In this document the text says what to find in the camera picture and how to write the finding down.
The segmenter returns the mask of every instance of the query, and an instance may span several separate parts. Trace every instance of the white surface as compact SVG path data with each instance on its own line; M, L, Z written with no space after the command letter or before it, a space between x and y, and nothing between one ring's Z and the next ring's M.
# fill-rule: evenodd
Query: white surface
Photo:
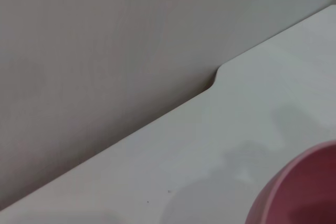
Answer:
M0 213L5 224L242 224L336 136L336 7L222 65L206 92Z

